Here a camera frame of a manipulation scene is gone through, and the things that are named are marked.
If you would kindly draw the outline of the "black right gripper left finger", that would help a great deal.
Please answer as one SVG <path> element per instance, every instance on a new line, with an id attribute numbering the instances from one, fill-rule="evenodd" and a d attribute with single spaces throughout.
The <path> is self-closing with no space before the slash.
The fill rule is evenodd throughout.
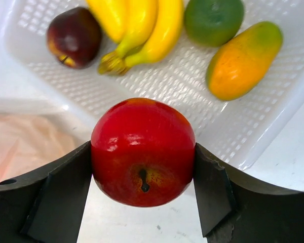
<path id="1" fill-rule="evenodd" d="M 0 183 L 0 242 L 77 242 L 90 186 L 91 145 Z"/>

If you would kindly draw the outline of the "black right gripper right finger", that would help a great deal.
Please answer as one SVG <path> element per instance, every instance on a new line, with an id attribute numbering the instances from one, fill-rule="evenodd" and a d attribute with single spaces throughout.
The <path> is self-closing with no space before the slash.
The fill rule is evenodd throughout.
<path id="1" fill-rule="evenodd" d="M 194 186 L 208 242 L 304 242 L 304 192 L 252 177 L 200 144 Z"/>

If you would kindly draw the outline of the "banana print plastic bag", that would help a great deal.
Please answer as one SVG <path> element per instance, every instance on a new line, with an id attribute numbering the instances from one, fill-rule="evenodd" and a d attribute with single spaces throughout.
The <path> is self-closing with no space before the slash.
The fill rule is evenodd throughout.
<path id="1" fill-rule="evenodd" d="M 47 118 L 0 114 L 0 182 L 55 161 L 74 149 L 73 137 Z"/>

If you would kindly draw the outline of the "orange green mango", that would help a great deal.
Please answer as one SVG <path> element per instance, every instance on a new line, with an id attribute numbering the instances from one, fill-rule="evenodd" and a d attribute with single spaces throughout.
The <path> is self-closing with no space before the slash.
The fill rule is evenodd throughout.
<path id="1" fill-rule="evenodd" d="M 207 88 L 222 101 L 238 99 L 263 79 L 283 44 L 279 26 L 262 21 L 218 49 L 205 76 Z"/>

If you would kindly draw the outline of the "green orange round fruit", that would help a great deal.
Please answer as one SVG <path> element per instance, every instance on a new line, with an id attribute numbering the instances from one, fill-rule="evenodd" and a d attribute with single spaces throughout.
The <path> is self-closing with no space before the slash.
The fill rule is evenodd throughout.
<path id="1" fill-rule="evenodd" d="M 220 47 L 231 40 L 244 20 L 241 0 L 191 0 L 184 12 L 188 38 L 205 47 Z"/>

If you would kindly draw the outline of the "yellow banana bunch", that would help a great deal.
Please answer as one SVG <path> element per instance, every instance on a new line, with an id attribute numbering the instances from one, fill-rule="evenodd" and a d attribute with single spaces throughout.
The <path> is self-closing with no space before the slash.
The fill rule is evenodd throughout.
<path id="1" fill-rule="evenodd" d="M 163 60 L 183 26 L 183 1 L 87 1 L 117 47 L 101 58 L 100 74 L 123 75 L 132 67 Z"/>

